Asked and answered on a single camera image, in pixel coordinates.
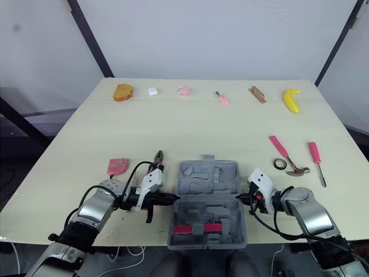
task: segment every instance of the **dark pole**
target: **dark pole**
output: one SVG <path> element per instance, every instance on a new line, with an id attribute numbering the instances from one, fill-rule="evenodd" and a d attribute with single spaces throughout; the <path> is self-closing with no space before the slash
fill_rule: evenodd
<path id="1" fill-rule="evenodd" d="M 87 23 L 87 20 L 81 10 L 81 7 L 78 4 L 77 0 L 67 0 L 68 4 L 71 8 L 71 15 L 73 16 L 77 26 L 80 29 L 80 32 L 85 39 L 88 48 L 95 58 L 97 65 L 99 66 L 101 72 L 103 72 L 105 77 L 112 77 L 114 78 L 114 74 L 110 69 L 108 62 L 106 61 L 104 54 L 97 43 L 95 36 L 93 35 L 90 26 Z"/>
<path id="2" fill-rule="evenodd" d="M 327 61 L 325 62 L 324 66 L 322 68 L 322 71 L 320 72 L 317 80 L 315 81 L 315 85 L 316 86 L 318 86 L 321 83 L 321 81 L 322 81 L 325 73 L 327 72 L 330 64 L 332 63 L 334 57 L 336 56 L 336 54 L 338 52 L 338 49 L 340 49 L 341 44 L 344 41 L 344 39 L 345 39 L 348 31 L 350 31 L 350 29 L 352 28 L 353 24 L 355 23 L 357 13 L 359 12 L 359 10 L 360 10 L 363 2 L 364 2 L 364 0 L 357 0 L 356 1 L 356 5 L 353 7 L 352 12 L 351 12 L 350 16 L 347 19 L 347 22 L 345 24 L 345 27 L 344 27 L 344 29 L 341 32 L 341 35 L 338 37 L 335 45 L 333 46 L 332 51 L 330 52 L 330 54 L 328 56 Z"/>
<path id="3" fill-rule="evenodd" d="M 29 123 L 21 114 L 19 114 L 11 105 L 5 100 L 1 99 L 0 113 L 8 120 L 12 121 L 19 129 L 33 138 L 42 147 L 47 148 L 51 140 L 37 130 L 31 123 Z"/>

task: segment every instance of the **wooden table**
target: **wooden table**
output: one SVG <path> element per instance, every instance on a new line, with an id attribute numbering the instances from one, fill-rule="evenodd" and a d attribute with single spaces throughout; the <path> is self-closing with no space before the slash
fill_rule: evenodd
<path id="1" fill-rule="evenodd" d="M 134 87 L 134 97 L 115 102 L 117 84 Z M 192 95 L 178 95 L 178 86 L 188 85 Z M 260 104 L 248 91 L 256 85 L 266 95 Z M 156 87 L 159 94 L 149 96 Z M 301 113 L 292 114 L 282 100 L 288 88 L 300 89 L 295 99 Z M 214 91 L 230 101 L 222 106 Z M 281 158 L 268 137 L 275 134 L 292 160 L 311 173 L 291 177 L 273 167 Z M 319 179 L 307 143 L 315 141 L 322 157 L 327 188 Z M 60 233 L 67 214 L 78 206 L 83 193 L 107 179 L 111 158 L 128 158 L 130 167 L 117 178 L 128 179 L 135 164 L 153 160 L 162 149 L 165 163 L 163 190 L 174 192 L 183 160 L 235 160 L 248 190 L 247 177 L 261 168 L 278 190 L 287 186 L 311 189 L 347 239 L 368 239 L 368 161 L 343 124 L 308 80 L 294 81 L 206 81 L 105 78 L 63 127 L 0 214 L 2 240 L 49 244 L 50 233 Z M 147 170 L 136 178 L 139 185 Z M 248 243 L 284 240 L 261 226 L 244 207 Z M 166 245 L 171 207 L 155 207 L 153 222 L 146 224 L 146 211 L 116 211 L 97 237 L 95 245 Z M 270 215 L 260 215 L 272 225 Z M 281 231 L 301 233 L 296 219 L 280 213 Z"/>

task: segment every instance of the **open toolbox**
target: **open toolbox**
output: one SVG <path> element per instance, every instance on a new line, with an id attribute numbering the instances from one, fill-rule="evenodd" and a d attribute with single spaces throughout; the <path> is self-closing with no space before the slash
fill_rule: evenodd
<path id="1" fill-rule="evenodd" d="M 168 248 L 235 249 L 246 247 L 238 164 L 231 160 L 184 161 L 179 168 Z"/>

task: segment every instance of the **toy banana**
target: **toy banana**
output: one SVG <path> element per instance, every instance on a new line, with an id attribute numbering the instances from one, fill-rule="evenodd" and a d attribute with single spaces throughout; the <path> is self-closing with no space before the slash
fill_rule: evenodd
<path id="1" fill-rule="evenodd" d="M 298 91 L 297 89 L 290 88 L 290 89 L 286 90 L 286 92 L 283 94 L 284 103 L 289 108 L 289 110 L 291 112 L 293 112 L 294 114 L 299 114 L 300 113 L 300 107 L 296 103 L 296 101 L 292 98 L 292 95 L 296 94 L 296 93 L 300 93 L 300 92 L 301 91 Z"/>

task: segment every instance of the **toolbox lid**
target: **toolbox lid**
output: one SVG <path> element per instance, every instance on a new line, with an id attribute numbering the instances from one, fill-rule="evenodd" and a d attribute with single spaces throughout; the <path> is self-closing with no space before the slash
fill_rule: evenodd
<path id="1" fill-rule="evenodd" d="M 238 164 L 233 160 L 215 160 L 204 155 L 203 160 L 180 163 L 175 193 L 181 197 L 234 196 L 240 193 Z"/>

